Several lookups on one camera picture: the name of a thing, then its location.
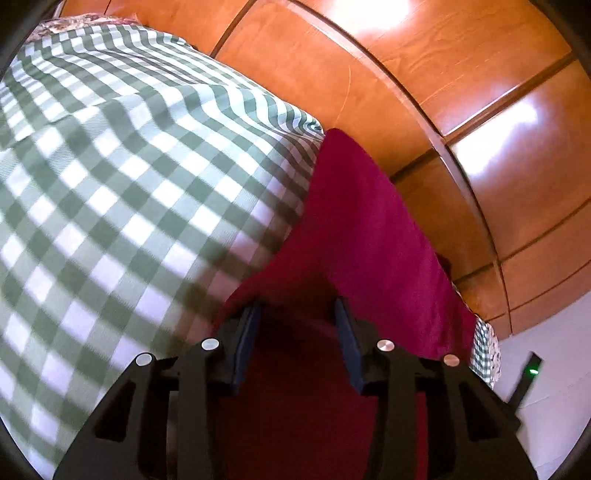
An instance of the black device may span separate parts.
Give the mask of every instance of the black device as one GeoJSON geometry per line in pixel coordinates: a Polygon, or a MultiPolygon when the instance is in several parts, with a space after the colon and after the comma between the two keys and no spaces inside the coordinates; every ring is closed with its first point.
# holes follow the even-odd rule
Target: black device
{"type": "MultiPolygon", "coordinates": [[[[78,433],[54,479],[166,479],[171,391],[178,391],[178,480],[225,478],[212,408],[244,380],[260,318],[254,303],[180,357],[138,355],[78,433]]],[[[365,480],[415,478],[417,394],[427,404],[430,480],[537,478],[515,435],[515,410],[468,365],[457,357],[449,365],[411,355],[355,319],[344,299],[335,301],[335,324],[351,385],[379,399],[365,480]]]]}

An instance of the metal screw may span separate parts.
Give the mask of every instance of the metal screw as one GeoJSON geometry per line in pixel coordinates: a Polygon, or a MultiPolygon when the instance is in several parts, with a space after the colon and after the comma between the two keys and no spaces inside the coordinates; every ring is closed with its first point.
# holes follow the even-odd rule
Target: metal screw
{"type": "Polygon", "coordinates": [[[141,367],[149,365],[152,363],[152,355],[149,353],[141,353],[137,357],[135,357],[135,363],[141,367]]]}
{"type": "Polygon", "coordinates": [[[220,346],[220,341],[217,338],[206,338],[201,342],[201,348],[203,350],[215,350],[220,346]]]}
{"type": "Polygon", "coordinates": [[[382,352],[391,352],[394,350],[394,342],[392,340],[382,339],[378,342],[378,348],[382,352]]]}
{"type": "Polygon", "coordinates": [[[457,367],[460,364],[460,359],[452,353],[448,353],[443,357],[443,363],[448,367],[457,367]]]}

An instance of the red blanket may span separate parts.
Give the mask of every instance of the red blanket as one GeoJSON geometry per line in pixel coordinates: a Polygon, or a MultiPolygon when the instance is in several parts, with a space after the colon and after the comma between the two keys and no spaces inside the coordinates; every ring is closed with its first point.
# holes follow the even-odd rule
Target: red blanket
{"type": "MultiPolygon", "coordinates": [[[[388,178],[333,129],[301,222],[218,317],[219,324],[254,298],[270,306],[246,382],[219,408],[230,480],[363,478],[376,403],[349,385],[332,322],[337,296],[411,353],[470,359],[476,318],[388,178]]],[[[417,479],[426,476],[425,412],[418,404],[417,479]]]]}

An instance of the wood grain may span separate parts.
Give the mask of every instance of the wood grain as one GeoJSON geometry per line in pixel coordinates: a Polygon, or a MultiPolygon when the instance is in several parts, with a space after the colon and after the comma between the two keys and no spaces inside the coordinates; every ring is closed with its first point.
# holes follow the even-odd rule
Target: wood grain
{"type": "Polygon", "coordinates": [[[456,286],[464,301],[481,319],[493,319],[506,312],[505,293],[492,265],[459,280],[456,286]]]}
{"type": "Polygon", "coordinates": [[[534,300],[511,312],[514,333],[528,328],[555,315],[563,308],[591,290],[591,262],[534,300]]]}
{"type": "Polygon", "coordinates": [[[492,319],[488,323],[492,325],[496,337],[499,340],[505,340],[511,336],[511,322],[509,321],[509,316],[507,314],[492,319]]]}
{"type": "Polygon", "coordinates": [[[553,288],[591,259],[591,202],[530,247],[503,262],[511,309],[553,288]]]}
{"type": "Polygon", "coordinates": [[[357,140],[387,174],[430,148],[389,78],[344,39],[312,26],[288,2],[259,0],[217,59],[357,140]]]}
{"type": "Polygon", "coordinates": [[[570,51],[527,0],[302,3],[383,62],[444,135],[570,51]]]}
{"type": "Polygon", "coordinates": [[[532,90],[538,88],[544,82],[551,79],[554,75],[576,60],[577,57],[573,52],[567,53],[564,57],[554,62],[548,68],[540,71],[526,82],[519,84],[519,86],[510,90],[502,97],[499,97],[494,103],[491,103],[486,108],[472,115],[466,122],[446,135],[446,143],[454,144],[460,141],[462,138],[472,133],[485,122],[488,122],[495,115],[501,113],[506,108],[509,108],[511,105],[513,105],[513,103],[521,100],[532,90]]]}
{"type": "Polygon", "coordinates": [[[184,38],[209,54],[247,1],[112,0],[107,14],[119,17],[135,14],[142,25],[184,38]]]}
{"type": "Polygon", "coordinates": [[[452,263],[452,278],[492,262],[484,232],[438,155],[395,185],[433,248],[452,263]]]}
{"type": "Polygon", "coordinates": [[[67,0],[60,16],[104,14],[108,5],[109,0],[67,0]]]}
{"type": "Polygon", "coordinates": [[[591,196],[590,105],[575,62],[452,147],[502,259],[591,196]]]}

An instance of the green gingham bedspread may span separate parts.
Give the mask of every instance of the green gingham bedspread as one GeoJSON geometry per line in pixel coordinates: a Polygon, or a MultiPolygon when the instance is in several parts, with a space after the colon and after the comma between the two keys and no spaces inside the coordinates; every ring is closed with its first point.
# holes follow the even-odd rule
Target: green gingham bedspread
{"type": "MultiPolygon", "coordinates": [[[[135,355],[201,339],[278,251],[322,138],[149,28],[20,51],[0,82],[0,416],[44,478],[135,355]]],[[[481,323],[472,366],[490,381],[481,323]]]]}

